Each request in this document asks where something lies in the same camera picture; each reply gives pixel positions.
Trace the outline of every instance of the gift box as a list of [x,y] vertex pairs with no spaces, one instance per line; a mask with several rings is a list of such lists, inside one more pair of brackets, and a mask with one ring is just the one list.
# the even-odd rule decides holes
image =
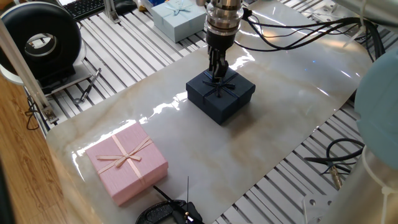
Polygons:
[[151,11],[155,26],[174,42],[203,30],[205,26],[205,8],[189,0],[169,0]]
[[165,177],[169,168],[139,123],[92,146],[86,153],[118,205]]
[[228,68],[224,79],[211,82],[211,72],[205,70],[186,85],[188,99],[218,124],[222,124],[246,103],[255,84]]

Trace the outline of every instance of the pink gift box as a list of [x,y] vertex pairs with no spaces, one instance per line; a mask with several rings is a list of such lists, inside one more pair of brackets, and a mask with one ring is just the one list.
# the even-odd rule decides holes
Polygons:
[[169,168],[139,123],[101,141],[86,153],[117,205],[165,177]]

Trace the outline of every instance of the black object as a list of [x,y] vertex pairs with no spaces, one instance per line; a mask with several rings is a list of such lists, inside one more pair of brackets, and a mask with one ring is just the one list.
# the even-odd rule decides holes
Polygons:
[[174,220],[178,224],[203,224],[202,217],[192,202],[188,202],[187,204],[184,200],[172,200],[158,187],[154,186],[154,189],[158,191],[164,198],[166,198],[167,201],[157,203],[156,205],[147,208],[139,215],[136,224],[160,223],[171,216],[174,217]]
[[[198,220],[199,222],[202,222],[202,217],[200,216],[200,214],[198,213],[197,209],[195,208],[195,206],[193,205],[192,202],[185,203],[184,205],[181,206],[181,208],[183,209],[183,211],[189,211],[190,217],[194,218],[195,220]],[[174,210],[173,217],[174,217],[174,220],[178,224],[185,223],[186,219],[185,219],[185,216],[181,213],[181,211]],[[188,222],[188,223],[198,224],[198,222],[196,222],[196,221]]]
[[80,21],[104,10],[104,0],[77,0],[62,6],[76,20]]
[[[21,4],[4,14],[2,21],[42,86],[75,74],[72,65],[80,52],[81,35],[76,22],[61,7],[44,2]],[[47,52],[44,55],[28,44],[37,34],[52,36],[50,42],[40,48]],[[16,74],[3,51],[0,52],[0,63]]]
[[[187,204],[184,200],[173,200],[173,202],[180,207]],[[170,202],[165,201],[157,203],[156,205],[153,205],[142,212],[139,215],[136,224],[159,223],[166,218],[171,217],[173,215],[173,211],[174,209]]]
[[137,8],[133,0],[114,0],[114,8],[118,15],[125,15]]
[[6,178],[0,161],[0,223],[15,224],[14,213],[12,212],[11,200],[7,189]]
[[[280,26],[280,25],[274,25],[274,24],[261,24],[260,22],[251,22],[249,20],[249,17],[252,16],[252,10],[249,10],[247,8],[243,9],[243,18],[242,20],[246,21],[249,23],[249,25],[253,28],[253,30],[258,34],[258,36],[270,47],[272,47],[273,49],[252,49],[250,47],[245,47],[237,42],[235,42],[235,44],[239,45],[240,47],[243,47],[245,49],[248,50],[253,50],[253,51],[258,51],[258,52],[274,52],[274,51],[279,51],[279,50],[293,50],[296,49],[298,47],[302,47],[304,45],[310,44],[313,41],[323,37],[324,35],[329,34],[330,32],[334,31],[334,30],[338,30],[339,28],[342,28],[344,26],[348,26],[351,24],[357,24],[357,25],[361,25],[361,21],[359,18],[356,17],[348,17],[348,18],[342,18],[342,19],[338,19],[337,21],[331,21],[331,22],[320,22],[320,23],[316,23],[316,24],[308,24],[308,25],[300,25],[300,26]],[[298,41],[294,42],[293,44],[290,44],[288,46],[282,47],[282,46],[277,46],[274,45],[273,43],[269,42],[262,33],[260,33],[258,31],[258,29],[254,26],[254,25],[259,25],[261,27],[273,27],[273,28],[284,28],[284,29],[300,29],[300,28],[308,28],[308,27],[317,27],[320,26],[319,28],[313,30],[312,32],[310,32],[309,34],[303,36],[301,39],[299,39]],[[381,37],[379,32],[377,31],[377,27],[370,21],[365,20],[364,21],[364,25],[366,26],[367,30],[369,31],[371,37],[373,38],[374,41],[374,46],[375,46],[375,55],[376,58],[379,58],[382,54],[386,53],[386,50],[382,44],[381,41]],[[328,29],[327,31],[317,35],[316,37],[307,40],[305,42],[302,42],[303,40],[305,40],[307,37],[310,37],[311,35],[313,35],[314,33],[322,30],[322,29]]]
[[[339,142],[352,142],[354,144],[360,145],[362,148],[359,149],[358,151],[351,153],[347,156],[341,156],[341,157],[335,157],[331,158],[330,157],[330,149],[332,146]],[[326,148],[326,158],[317,158],[317,157],[306,157],[304,158],[306,161],[310,162],[339,162],[339,161],[345,161],[348,159],[352,159],[354,157],[360,156],[362,154],[363,148],[365,147],[365,144],[363,142],[360,142],[356,139],[349,139],[349,138],[341,138],[341,139],[336,139],[332,141],[329,146]]]
[[212,83],[211,73],[205,70],[189,82],[188,99],[218,124],[222,124],[246,103],[256,86],[228,68],[222,82]]

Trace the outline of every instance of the pink ribbon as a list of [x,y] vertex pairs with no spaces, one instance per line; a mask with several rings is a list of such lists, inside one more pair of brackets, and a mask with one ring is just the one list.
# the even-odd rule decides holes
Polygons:
[[147,136],[140,144],[138,144],[137,147],[135,147],[130,153],[127,153],[126,150],[123,148],[122,144],[119,142],[118,138],[113,135],[112,136],[113,141],[115,141],[116,145],[118,146],[119,150],[122,152],[123,156],[96,156],[97,160],[114,160],[112,163],[108,164],[107,166],[103,167],[98,171],[98,174],[102,174],[103,172],[107,171],[108,169],[116,166],[116,167],[121,167],[124,162],[128,162],[131,168],[133,169],[134,173],[138,176],[139,180],[144,184],[145,181],[143,179],[142,174],[139,172],[138,168],[132,160],[136,161],[141,161],[141,157],[135,156],[135,153],[143,150],[145,147],[148,145],[152,144],[153,141],[150,139],[149,136]]

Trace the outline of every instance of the black cable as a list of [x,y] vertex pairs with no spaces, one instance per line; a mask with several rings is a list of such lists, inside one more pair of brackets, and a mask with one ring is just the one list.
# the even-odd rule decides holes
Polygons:
[[[350,25],[350,24],[361,24],[361,20],[359,18],[357,18],[357,17],[349,17],[349,18],[338,19],[337,21],[321,22],[321,23],[316,23],[316,24],[307,24],[307,25],[300,25],[300,26],[279,26],[279,25],[271,25],[271,24],[262,24],[260,22],[251,22],[249,20],[249,17],[252,16],[252,11],[249,10],[249,9],[246,9],[246,8],[244,8],[243,11],[244,11],[243,20],[248,22],[248,23],[250,23],[252,28],[254,27],[253,25],[259,25],[261,27],[265,26],[265,27],[274,27],[274,28],[289,28],[289,29],[298,28],[299,29],[299,28],[318,27],[318,26],[328,27],[328,26],[331,26],[331,25],[334,25],[334,24],[340,24],[340,25],[337,25],[336,27],[334,27],[334,28],[329,30],[329,31],[331,31],[331,30],[337,30],[337,27],[339,27],[339,28],[343,27],[343,26],[341,26],[342,24],[345,24],[346,26]],[[374,39],[375,55],[376,55],[376,59],[377,59],[378,57],[380,57],[382,54],[385,53],[385,49],[384,49],[384,46],[382,44],[380,34],[377,31],[377,27],[372,22],[365,20],[364,21],[364,25],[369,29],[370,35]],[[320,37],[323,37],[323,36],[324,36],[324,34],[321,34],[318,37],[316,37],[316,38],[314,38],[312,40],[309,40],[309,41],[307,41],[305,43],[295,45],[295,44],[297,44],[297,43],[299,43],[301,41],[301,40],[299,40],[298,42],[293,43],[292,45],[290,45],[289,46],[290,48],[289,47],[279,47],[279,46],[273,45],[272,43],[268,42],[265,38],[262,38],[262,39],[267,44],[270,44],[270,46],[272,46],[273,48],[276,48],[276,49],[279,49],[279,50],[292,50],[292,49],[295,49],[297,47],[302,47],[302,46],[304,46],[306,44],[309,44],[309,43],[313,42],[314,40],[317,40],[317,39],[319,39]]]
[[334,166],[338,166],[338,165],[354,165],[354,164],[356,164],[356,162],[350,162],[350,163],[339,162],[339,163],[336,163],[336,164],[328,166],[328,168],[323,173],[321,173],[320,175],[326,174],[330,170],[330,168],[332,168]]
[[349,25],[349,24],[345,24],[345,23],[337,25],[336,27],[333,27],[333,28],[327,30],[326,32],[324,32],[324,33],[322,33],[322,34],[320,34],[320,35],[318,35],[318,36],[316,36],[316,37],[314,37],[314,38],[312,38],[312,39],[310,39],[310,40],[308,40],[308,41],[306,41],[304,43],[297,44],[297,43],[301,42],[302,40],[306,39],[307,37],[311,36],[312,34],[318,32],[319,30],[326,28],[327,26],[325,25],[325,26],[322,26],[322,27],[319,27],[319,28],[315,29],[314,31],[312,31],[309,34],[305,35],[304,37],[300,38],[298,41],[294,42],[293,44],[290,44],[290,45],[288,45],[286,47],[280,47],[280,46],[277,46],[277,45],[274,45],[274,44],[270,43],[265,37],[263,37],[259,33],[259,31],[254,27],[254,25],[253,25],[254,23],[253,22],[249,21],[248,23],[266,44],[268,44],[271,47],[273,47],[275,49],[278,49],[278,50],[293,50],[293,49],[302,47],[304,45],[307,45],[307,44],[310,44],[310,43],[316,41],[317,39],[323,37],[324,35],[329,34],[330,32],[332,32],[334,30],[337,30],[337,29],[339,29],[339,28],[341,28],[343,26]]
[[[368,33],[369,33],[369,29],[366,28],[366,35],[368,35]],[[372,62],[374,62],[373,56],[372,56],[372,54],[371,54],[371,51],[369,50],[369,42],[368,42],[368,40],[369,40],[368,38],[366,38],[366,40],[365,40],[366,51],[368,52],[368,55],[369,55],[369,57],[371,58]]]
[[238,46],[244,48],[244,49],[252,50],[252,51],[256,51],[256,52],[276,52],[276,51],[280,51],[280,50],[278,50],[278,49],[270,49],[270,50],[253,49],[253,48],[245,47],[245,46],[241,45],[241,44],[238,43],[236,40],[234,41],[234,43],[235,43],[236,45],[238,45]]
[[25,112],[25,116],[29,117],[29,119],[27,120],[26,129],[28,129],[29,131],[33,131],[33,130],[38,129],[39,125],[35,128],[30,128],[29,124],[30,124],[32,117],[34,116],[34,113],[38,113],[38,111],[34,109],[35,105],[33,104],[33,100],[31,100],[30,98],[32,98],[32,97],[31,96],[27,97],[28,105],[30,105],[30,106],[29,106],[29,109]]
[[309,28],[309,27],[316,27],[316,26],[330,26],[330,25],[334,25],[334,24],[341,24],[344,22],[352,22],[353,23],[357,23],[359,24],[359,18],[355,18],[355,17],[349,17],[349,18],[343,18],[343,19],[338,19],[336,21],[330,21],[330,22],[319,22],[316,24],[307,24],[307,25],[298,25],[298,26],[280,26],[280,25],[273,25],[273,24],[262,24],[260,22],[252,22],[254,25],[259,25],[259,26],[265,26],[265,27],[273,27],[273,28],[288,28],[288,29],[299,29],[299,28]]
[[[311,161],[311,162],[316,162],[316,163],[323,164],[323,165],[326,165],[326,166],[329,165],[329,162],[321,162],[321,161]],[[347,172],[347,173],[350,173],[350,172],[351,172],[349,169],[347,169],[347,168],[345,168],[345,167],[342,167],[342,166],[339,166],[339,165],[336,165],[336,168],[337,168],[337,169],[341,169],[342,171],[345,171],[345,172]]]
[[27,97],[27,101],[28,101],[29,109],[28,109],[28,111],[25,112],[25,115],[28,116],[29,119],[27,120],[26,129],[28,129],[29,131],[33,131],[33,130],[36,130],[36,129],[38,129],[38,128],[40,127],[39,125],[38,125],[37,127],[35,127],[35,128],[30,128],[30,127],[29,127],[30,121],[31,121],[32,117],[34,116],[34,113],[38,113],[39,116],[40,116],[40,118],[41,118],[41,120],[42,120],[43,123],[44,123],[44,126],[45,126],[46,130],[47,130],[47,131],[50,131],[50,127],[49,127],[49,125],[47,124],[47,122],[45,121],[42,112],[41,112],[40,110],[35,110],[35,107],[36,107],[36,108],[39,108],[39,106],[38,106],[37,103],[33,100],[32,96],[28,96],[28,97]]
[[260,22],[260,20],[259,20],[259,18],[258,18],[257,16],[252,15],[252,17],[256,18],[257,22]]
[[[331,158],[330,157],[330,149],[331,149],[331,147],[334,146],[336,143],[341,142],[341,141],[348,141],[348,142],[352,142],[352,143],[358,144],[358,145],[362,146],[362,149],[360,149],[360,150],[358,150],[358,151],[356,151],[356,152],[354,152],[354,153],[352,153],[350,155],[347,155],[347,156]],[[339,162],[339,161],[345,161],[347,159],[352,159],[354,157],[357,157],[357,156],[361,155],[364,146],[365,146],[365,144],[363,144],[362,142],[360,142],[358,140],[355,140],[355,139],[348,139],[348,138],[336,139],[336,140],[332,141],[329,144],[329,146],[327,147],[327,149],[326,149],[326,158],[306,157],[304,159],[306,161],[309,161],[309,162]]]
[[[346,30],[346,31],[344,31],[344,32],[339,32],[338,34],[328,34],[328,35],[341,35],[341,34],[346,34],[346,33],[348,33],[351,29],[353,29],[353,28],[356,27],[356,26],[357,26],[357,24],[351,26],[350,28],[348,28],[348,30]],[[288,36],[291,36],[291,35],[293,35],[293,34],[299,32],[299,31],[301,31],[301,30],[310,30],[310,31],[314,31],[313,29],[309,29],[309,28],[301,28],[301,29],[298,29],[298,30],[296,30],[296,31],[294,31],[294,32],[292,32],[292,33],[290,33],[290,34],[287,34],[287,35],[277,35],[277,36],[266,36],[266,35],[263,35],[263,36],[264,36],[265,38],[288,37]]]

